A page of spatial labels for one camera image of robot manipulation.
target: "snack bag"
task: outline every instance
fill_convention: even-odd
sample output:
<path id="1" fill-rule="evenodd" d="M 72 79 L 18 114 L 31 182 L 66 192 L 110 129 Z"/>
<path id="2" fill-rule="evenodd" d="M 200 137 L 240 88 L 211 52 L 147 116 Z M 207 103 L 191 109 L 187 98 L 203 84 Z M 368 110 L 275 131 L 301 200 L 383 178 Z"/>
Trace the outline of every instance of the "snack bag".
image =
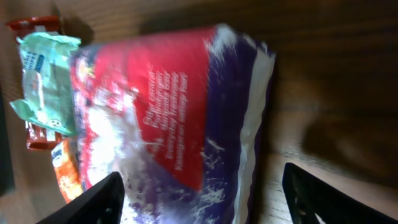
<path id="1" fill-rule="evenodd" d="M 121 173 L 121 223 L 247 223 L 274 62 L 223 24 L 80 49 L 82 181 Z"/>
<path id="2" fill-rule="evenodd" d="M 6 26 L 11 30 L 15 40 L 24 38 L 33 32 L 48 32 L 58 34 L 61 29 L 58 16 L 31 17 L 9 21 Z"/>
<path id="3" fill-rule="evenodd" d="M 47 32 L 52 35 L 58 35 L 60 19 L 58 16 L 31 17 L 9 21 L 6 26 L 8 26 L 15 37 L 17 45 L 19 45 L 18 41 L 33 32 Z M 31 151 L 52 150 L 62 140 L 60 133 L 46 130 L 28 121 L 25 122 L 25 129 L 27 133 L 26 146 Z"/>
<path id="4" fill-rule="evenodd" d="M 68 59 L 80 40 L 45 32 L 29 34 L 19 46 L 24 99 L 11 102 L 17 115 L 40 127 L 74 135 Z"/>
<path id="5" fill-rule="evenodd" d="M 83 193 L 78 170 L 75 138 L 64 139 L 51 151 L 52 164 L 63 198 L 67 203 Z"/>
<path id="6" fill-rule="evenodd" d="M 26 148 L 30 151 L 52 150 L 63 139 L 63 136 L 55 131 L 47 130 L 25 121 L 27 132 Z"/>

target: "wooden surface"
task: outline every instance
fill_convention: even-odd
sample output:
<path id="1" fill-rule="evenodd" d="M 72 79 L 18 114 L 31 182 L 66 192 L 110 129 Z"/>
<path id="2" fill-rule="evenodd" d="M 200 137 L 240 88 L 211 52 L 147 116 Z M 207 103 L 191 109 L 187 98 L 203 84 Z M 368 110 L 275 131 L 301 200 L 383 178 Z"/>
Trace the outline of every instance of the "wooden surface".
<path id="1" fill-rule="evenodd" d="M 85 43 L 218 22 L 265 40 L 277 62 L 252 222 L 291 222 L 280 184 L 287 161 L 398 218 L 396 0 L 1 2 L 2 22 L 58 9 L 67 34 Z M 0 76 L 9 101 L 21 96 L 21 72 L 6 31 Z M 18 190 L 0 199 L 0 211 L 9 223 L 33 223 L 62 206 L 62 198 L 49 155 L 26 153 L 22 122 L 9 109 L 7 117 Z"/>

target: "plastic wrapper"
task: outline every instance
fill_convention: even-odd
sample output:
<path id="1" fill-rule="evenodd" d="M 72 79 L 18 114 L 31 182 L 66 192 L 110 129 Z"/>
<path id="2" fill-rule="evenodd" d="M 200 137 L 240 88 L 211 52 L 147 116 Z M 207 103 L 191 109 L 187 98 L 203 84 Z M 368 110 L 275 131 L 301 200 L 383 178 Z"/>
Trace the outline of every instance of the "plastic wrapper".
<path id="1" fill-rule="evenodd" d="M 78 169 L 76 138 L 61 141 L 52 151 L 52 164 L 63 198 L 67 203 L 83 193 Z"/>
<path id="2" fill-rule="evenodd" d="M 24 99 L 11 102 L 17 115 L 28 122 L 74 135 L 68 59 L 80 40 L 44 32 L 29 34 L 19 46 Z"/>
<path id="3" fill-rule="evenodd" d="M 18 40 L 21 40 L 23 37 L 33 32 L 58 34 L 60 30 L 60 19 L 58 16 L 31 17 L 9 21 L 6 23 L 6 26 L 10 28 L 17 45 L 19 45 Z M 52 150 L 62 140 L 62 135 L 60 133 L 49 131 L 47 134 L 45 128 L 41 128 L 28 121 L 25 122 L 25 129 L 27 133 L 26 146 L 28 150 Z"/>
<path id="4" fill-rule="evenodd" d="M 226 25 L 81 49 L 83 183 L 121 173 L 121 223 L 247 223 L 274 61 Z"/>
<path id="5" fill-rule="evenodd" d="M 60 19 L 58 16 L 31 17 L 9 21 L 6 26 L 11 30 L 17 41 L 33 32 L 59 33 Z"/>
<path id="6" fill-rule="evenodd" d="M 27 132 L 26 148 L 31 151 L 52 150 L 63 139 L 60 133 L 46 130 L 27 121 L 25 128 Z"/>

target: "red and purple package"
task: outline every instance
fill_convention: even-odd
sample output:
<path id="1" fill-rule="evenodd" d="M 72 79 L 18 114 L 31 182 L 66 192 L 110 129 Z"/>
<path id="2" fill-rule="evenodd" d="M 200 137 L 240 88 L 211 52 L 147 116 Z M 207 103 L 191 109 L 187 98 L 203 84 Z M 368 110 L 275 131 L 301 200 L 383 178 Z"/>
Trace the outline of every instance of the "red and purple package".
<path id="1" fill-rule="evenodd" d="M 81 178 L 123 177 L 121 223 L 247 223 L 275 54 L 226 25 L 71 62 Z"/>

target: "red packaging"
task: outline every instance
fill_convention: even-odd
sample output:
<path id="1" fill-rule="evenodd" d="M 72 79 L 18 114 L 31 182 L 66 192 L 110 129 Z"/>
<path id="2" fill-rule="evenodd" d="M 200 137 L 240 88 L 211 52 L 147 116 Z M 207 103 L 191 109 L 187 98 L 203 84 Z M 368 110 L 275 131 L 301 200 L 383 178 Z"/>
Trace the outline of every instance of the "red packaging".
<path id="1" fill-rule="evenodd" d="M 15 39 L 24 38 L 33 32 L 57 32 L 60 30 L 58 16 L 31 17 L 6 23 Z M 60 133 L 47 131 L 30 122 L 25 123 L 28 150 L 52 150 L 63 138 Z"/>
<path id="2" fill-rule="evenodd" d="M 60 19 L 58 16 L 31 17 L 9 21 L 6 26 L 17 39 L 17 37 L 24 38 L 33 32 L 57 32 L 60 30 Z"/>
<path id="3" fill-rule="evenodd" d="M 63 136 L 55 131 L 47 130 L 30 122 L 25 122 L 27 133 L 26 147 L 28 150 L 52 150 L 62 141 Z"/>
<path id="4" fill-rule="evenodd" d="M 225 24 L 70 59 L 80 174 L 117 171 L 121 223 L 247 223 L 275 54 Z"/>

